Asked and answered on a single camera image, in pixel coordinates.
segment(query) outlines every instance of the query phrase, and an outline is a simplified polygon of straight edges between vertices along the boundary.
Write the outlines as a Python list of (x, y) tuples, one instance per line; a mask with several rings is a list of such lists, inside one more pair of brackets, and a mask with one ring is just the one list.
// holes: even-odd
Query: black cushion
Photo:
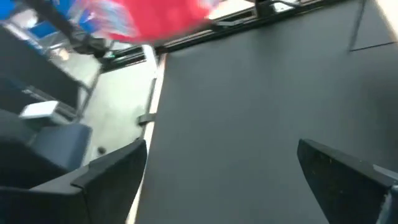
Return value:
[(43, 128), (32, 143), (32, 150), (54, 164), (72, 171), (81, 166), (91, 128), (69, 124)]
[(65, 170), (25, 144), (0, 136), (0, 186), (29, 189), (65, 174)]
[(0, 110), (0, 137), (27, 144), (34, 134), (35, 132), (26, 126), (18, 115)]

